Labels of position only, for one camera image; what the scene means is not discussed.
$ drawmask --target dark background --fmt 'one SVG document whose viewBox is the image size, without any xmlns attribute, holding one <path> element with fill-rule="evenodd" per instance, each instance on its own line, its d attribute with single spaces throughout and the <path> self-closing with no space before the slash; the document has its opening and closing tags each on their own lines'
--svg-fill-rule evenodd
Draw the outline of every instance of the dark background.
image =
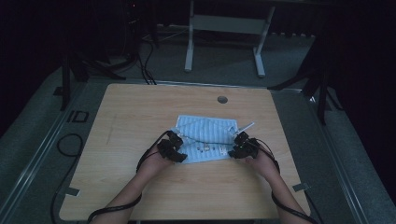
<svg viewBox="0 0 396 224">
<path fill-rule="evenodd" d="M 154 2 L 153 22 L 188 24 L 189 1 Z M 219 8 L 224 7 L 219 4 L 226 3 L 201 2 L 204 4 L 196 9 L 207 14 L 216 10 L 216 13 L 232 16 L 262 15 L 254 3 L 241 6 L 235 2 L 236 5 L 228 5 L 228 10 L 221 12 Z M 337 4 L 336 1 L 274 2 L 277 8 L 270 32 L 317 37 L 315 51 L 309 54 L 315 60 L 307 66 L 323 61 L 331 63 L 330 85 L 336 89 L 342 107 L 395 201 L 396 6 L 392 1 L 374 0 L 350 1 L 347 7 L 327 4 Z M 122 6 L 122 2 L 105 0 L 3 0 L 0 3 L 0 135 L 20 114 L 42 81 L 61 65 L 71 43 L 73 49 L 95 60 L 106 61 L 108 55 L 125 53 L 112 39 L 123 34 L 120 32 L 124 29 Z M 115 35 L 102 35 L 100 29 L 111 29 L 109 32 Z M 126 49 L 134 44 L 127 42 Z M 327 55 L 329 49 L 332 50 L 329 57 L 320 57 Z"/>
</svg>

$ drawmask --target person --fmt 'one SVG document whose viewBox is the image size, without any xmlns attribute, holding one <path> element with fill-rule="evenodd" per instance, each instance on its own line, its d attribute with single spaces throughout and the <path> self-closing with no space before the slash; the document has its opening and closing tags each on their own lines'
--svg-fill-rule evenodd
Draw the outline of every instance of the person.
<svg viewBox="0 0 396 224">
<path fill-rule="evenodd" d="M 136 200 L 142 193 L 143 189 L 147 183 L 158 173 L 160 173 L 165 168 L 174 164 L 172 161 L 163 158 L 158 152 L 158 148 L 154 146 L 148 157 L 142 162 L 140 168 L 138 169 L 136 175 L 127 183 L 127 185 L 120 191 L 120 193 L 106 206 L 119 206 L 127 204 Z M 279 202 L 286 205 L 295 211 L 305 214 L 303 208 L 297 203 L 291 194 L 288 186 L 281 177 L 279 171 L 277 170 L 275 164 L 269 158 L 269 156 L 259 150 L 256 159 L 251 157 L 239 159 L 245 162 L 247 165 L 251 166 L 259 175 L 265 178 L 269 183 L 273 194 L 276 196 Z M 128 208 L 120 210 L 117 212 L 104 213 L 94 217 L 92 224 L 101 223 L 128 223 L 128 220 L 134 211 L 134 208 Z M 293 223 L 293 224 L 305 224 L 311 223 L 303 218 L 297 217 L 281 208 L 277 208 L 279 218 L 281 223 Z"/>
</svg>

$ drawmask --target white stand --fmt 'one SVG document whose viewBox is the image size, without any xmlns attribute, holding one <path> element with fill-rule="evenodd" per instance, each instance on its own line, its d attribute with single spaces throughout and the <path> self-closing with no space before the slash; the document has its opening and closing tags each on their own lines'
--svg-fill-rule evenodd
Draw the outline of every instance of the white stand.
<svg viewBox="0 0 396 224">
<path fill-rule="evenodd" d="M 189 45 L 187 46 L 186 64 L 184 70 L 186 72 L 190 72 L 192 69 L 192 55 L 194 53 L 194 30 L 232 32 L 261 36 L 259 45 L 253 48 L 253 54 L 258 76 L 265 77 L 264 66 L 262 64 L 262 45 L 264 44 L 265 37 L 268 34 L 268 29 L 270 27 L 274 12 L 275 7 L 271 7 L 266 20 L 194 15 L 194 1 L 191 0 Z"/>
</svg>

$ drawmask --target table top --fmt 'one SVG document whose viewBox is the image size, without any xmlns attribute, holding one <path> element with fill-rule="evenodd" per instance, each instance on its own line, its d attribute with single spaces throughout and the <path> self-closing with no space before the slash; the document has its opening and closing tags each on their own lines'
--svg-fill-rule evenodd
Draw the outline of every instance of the table top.
<svg viewBox="0 0 396 224">
<path fill-rule="evenodd" d="M 228 99 L 218 102 L 219 96 Z M 111 84 L 92 125 L 60 211 L 64 220 L 84 220 L 108 204 L 132 178 L 138 160 L 179 115 L 236 119 L 250 137 L 264 141 L 281 175 L 310 214 L 271 93 L 265 89 Z M 234 160 L 176 164 L 153 179 L 131 219 L 277 218 L 271 189 L 250 167 Z"/>
</svg>

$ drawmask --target gray floor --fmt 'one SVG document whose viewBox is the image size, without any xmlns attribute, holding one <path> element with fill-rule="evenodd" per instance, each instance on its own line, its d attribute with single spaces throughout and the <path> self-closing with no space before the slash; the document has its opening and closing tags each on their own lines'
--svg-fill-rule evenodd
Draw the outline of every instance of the gray floor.
<svg viewBox="0 0 396 224">
<path fill-rule="evenodd" d="M 254 37 L 213 42 L 207 41 L 208 34 L 197 36 L 190 73 L 184 72 L 185 34 L 162 41 L 161 47 L 153 51 L 148 70 L 158 83 L 266 88 L 293 77 L 313 41 L 297 36 L 269 36 L 263 50 L 267 76 L 260 78 L 256 76 L 251 50 Z M 148 45 L 142 46 L 141 55 L 143 59 L 149 55 Z M 144 84 L 137 66 L 118 73 L 127 77 L 124 83 Z M 61 98 L 52 95 L 55 87 L 61 85 L 60 70 L 47 78 L 0 139 L 0 199 L 6 205 L 2 206 L 1 215 L 7 215 L 0 222 L 51 223 L 52 196 L 73 163 L 73 158 L 66 158 L 57 151 L 56 142 L 68 133 L 78 133 L 85 141 L 106 86 L 112 82 L 115 81 L 98 74 L 92 74 L 88 83 L 73 81 L 75 100 L 66 111 L 60 112 Z M 300 177 L 311 187 L 307 193 L 324 223 L 396 223 L 395 206 L 346 114 L 328 103 L 327 125 L 320 125 L 315 116 L 316 104 L 298 92 L 304 82 L 288 90 L 274 91 L 273 96 Z M 72 111 L 89 112 L 87 122 L 68 122 Z M 76 153 L 77 138 L 65 139 L 61 148 Z M 37 165 L 33 166 L 30 161 L 36 161 Z M 55 200 L 55 214 L 70 178 L 71 175 Z M 318 219 L 315 210 L 311 210 L 312 216 Z M 56 222 L 68 223 L 57 216 Z M 261 220 L 261 223 L 278 221 Z"/>
</svg>

